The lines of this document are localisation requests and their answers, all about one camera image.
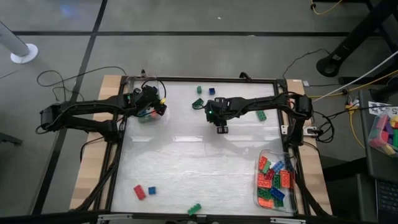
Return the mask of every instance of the white pole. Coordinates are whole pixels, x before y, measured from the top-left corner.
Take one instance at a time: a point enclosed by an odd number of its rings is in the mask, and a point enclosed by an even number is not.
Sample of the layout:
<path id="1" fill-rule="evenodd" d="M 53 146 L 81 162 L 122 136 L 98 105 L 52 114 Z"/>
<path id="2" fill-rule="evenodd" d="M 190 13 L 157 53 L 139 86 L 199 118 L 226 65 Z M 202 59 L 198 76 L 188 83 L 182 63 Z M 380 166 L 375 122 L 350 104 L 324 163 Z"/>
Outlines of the white pole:
<path id="1" fill-rule="evenodd" d="M 34 44 L 25 44 L 15 36 L 2 22 L 0 22 L 0 44 L 11 51 L 14 63 L 25 64 L 35 59 L 39 53 Z"/>

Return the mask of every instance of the blue lego brick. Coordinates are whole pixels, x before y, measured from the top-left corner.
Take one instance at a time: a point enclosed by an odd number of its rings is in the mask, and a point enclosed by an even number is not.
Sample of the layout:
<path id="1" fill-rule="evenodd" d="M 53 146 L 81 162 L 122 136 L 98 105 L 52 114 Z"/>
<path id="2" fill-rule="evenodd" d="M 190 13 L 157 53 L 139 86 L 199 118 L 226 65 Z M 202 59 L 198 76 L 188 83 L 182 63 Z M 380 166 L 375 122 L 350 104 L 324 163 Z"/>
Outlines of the blue lego brick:
<path id="1" fill-rule="evenodd" d="M 214 88 L 209 88 L 209 94 L 211 95 L 216 94 L 216 90 Z"/>
<path id="2" fill-rule="evenodd" d="M 156 194 L 156 187 L 148 187 L 148 192 L 150 195 Z"/>
<path id="3" fill-rule="evenodd" d="M 271 187 L 269 193 L 271 193 L 272 196 L 274 196 L 276 199 L 283 201 L 285 195 L 280 192 L 278 189 L 276 189 L 275 187 Z"/>
<path id="4" fill-rule="evenodd" d="M 275 171 L 275 173 L 279 173 L 279 171 L 285 166 L 283 161 L 278 161 L 274 166 L 272 166 L 272 169 Z"/>

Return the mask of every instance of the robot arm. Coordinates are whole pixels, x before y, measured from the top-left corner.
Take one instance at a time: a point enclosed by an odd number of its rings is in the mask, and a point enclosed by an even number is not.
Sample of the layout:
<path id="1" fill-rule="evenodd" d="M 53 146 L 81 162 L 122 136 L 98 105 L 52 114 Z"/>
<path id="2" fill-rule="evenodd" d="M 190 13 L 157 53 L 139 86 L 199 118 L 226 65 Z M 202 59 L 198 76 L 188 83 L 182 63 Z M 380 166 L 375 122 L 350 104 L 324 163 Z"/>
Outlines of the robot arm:
<path id="1" fill-rule="evenodd" d="M 148 108 L 153 108 L 154 113 L 163 115 L 166 107 L 164 100 L 159 99 L 156 87 L 146 85 L 142 88 L 142 91 L 136 88 L 132 93 L 111 96 L 106 100 L 76 103 L 66 101 L 61 104 L 53 104 L 40 112 L 41 125 L 38 128 L 42 128 L 45 131 L 43 133 L 58 131 L 62 128 L 99 132 L 104 136 L 105 141 L 116 142 L 119 139 L 119 131 L 115 121 L 99 122 L 74 116 L 104 112 L 125 116 L 140 116 Z"/>
<path id="2" fill-rule="evenodd" d="M 205 105 L 206 119 L 217 126 L 217 133 L 228 133 L 227 120 L 238 118 L 249 111 L 279 109 L 294 119 L 288 128 L 288 141 L 292 146 L 303 145 L 303 126 L 312 116 L 311 99 L 296 93 L 281 93 L 277 96 L 244 99 L 241 97 L 215 98 Z"/>

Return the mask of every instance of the sticker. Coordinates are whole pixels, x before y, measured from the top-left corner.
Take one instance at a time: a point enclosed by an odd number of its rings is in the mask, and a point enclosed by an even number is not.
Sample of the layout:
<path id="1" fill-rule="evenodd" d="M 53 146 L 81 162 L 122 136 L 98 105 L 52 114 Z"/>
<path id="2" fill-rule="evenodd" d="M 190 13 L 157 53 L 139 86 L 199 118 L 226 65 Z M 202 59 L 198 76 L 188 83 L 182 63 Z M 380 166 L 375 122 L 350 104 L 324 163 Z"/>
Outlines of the sticker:
<path id="1" fill-rule="evenodd" d="M 387 107 L 379 107 L 379 108 L 369 108 L 369 113 L 370 114 L 373 114 L 373 115 L 379 115 L 379 114 L 381 114 L 381 113 L 383 113 L 386 109 L 388 109 L 388 108 L 390 108 L 389 106 L 389 104 L 387 104 L 387 103 L 378 103 L 378 102 L 372 102 L 372 101 L 369 101 L 368 102 L 368 106 L 369 107 L 373 107 L 373 106 L 387 106 Z M 395 116 L 395 115 L 397 115 L 397 112 L 398 112 L 398 108 L 396 108 L 396 107 L 394 107 L 394 108 L 392 108 L 391 110 L 390 110 L 390 113 L 389 113 L 389 116 Z"/>

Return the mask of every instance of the clear plastic container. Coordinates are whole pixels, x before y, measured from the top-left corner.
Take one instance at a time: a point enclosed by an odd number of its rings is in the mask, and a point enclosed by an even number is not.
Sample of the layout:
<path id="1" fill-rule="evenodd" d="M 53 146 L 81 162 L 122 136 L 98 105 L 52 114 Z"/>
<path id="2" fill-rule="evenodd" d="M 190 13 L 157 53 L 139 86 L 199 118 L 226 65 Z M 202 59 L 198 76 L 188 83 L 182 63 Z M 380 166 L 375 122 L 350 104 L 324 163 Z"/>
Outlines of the clear plastic container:
<path id="1" fill-rule="evenodd" d="M 389 108 L 375 117 L 368 137 L 368 144 L 388 156 L 398 157 L 398 114 Z"/>
<path id="2" fill-rule="evenodd" d="M 281 163 L 283 165 L 278 171 L 278 164 Z M 287 152 L 261 151 L 259 160 L 256 162 L 254 202 L 265 209 L 295 213 L 297 211 L 294 194 L 295 165 L 295 156 Z M 278 198 L 279 193 L 275 190 L 283 194 L 282 200 Z"/>

